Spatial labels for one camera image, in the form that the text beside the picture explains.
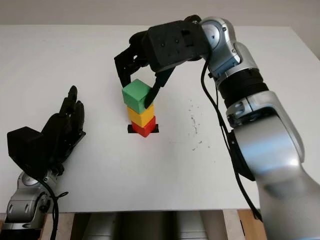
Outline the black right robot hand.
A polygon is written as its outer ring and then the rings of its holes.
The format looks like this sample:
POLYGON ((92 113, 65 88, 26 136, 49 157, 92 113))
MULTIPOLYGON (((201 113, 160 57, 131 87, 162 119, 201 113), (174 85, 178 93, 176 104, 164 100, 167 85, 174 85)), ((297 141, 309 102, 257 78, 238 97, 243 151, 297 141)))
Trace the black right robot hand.
MULTIPOLYGON (((122 51, 114 58, 116 70, 122 87, 126 87, 131 83, 131 75, 140 68, 149 65, 149 61, 142 47, 142 39, 146 35, 146 31, 137 32, 129 39, 129 47, 122 51)), ((144 107, 147 109, 156 98, 161 87, 164 87, 174 68, 155 73, 155 83, 148 91, 144 107)))

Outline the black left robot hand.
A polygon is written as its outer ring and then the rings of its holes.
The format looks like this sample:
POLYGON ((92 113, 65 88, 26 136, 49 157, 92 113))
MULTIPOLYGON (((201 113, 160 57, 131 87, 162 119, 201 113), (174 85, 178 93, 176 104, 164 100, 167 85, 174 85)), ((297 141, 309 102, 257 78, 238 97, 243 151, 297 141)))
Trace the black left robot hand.
POLYGON ((77 99, 77 95, 77 87, 71 86, 59 112, 49 118, 41 131, 45 137, 48 169, 57 176, 63 174, 65 170, 63 163, 86 135, 83 131, 85 109, 83 103, 77 99))

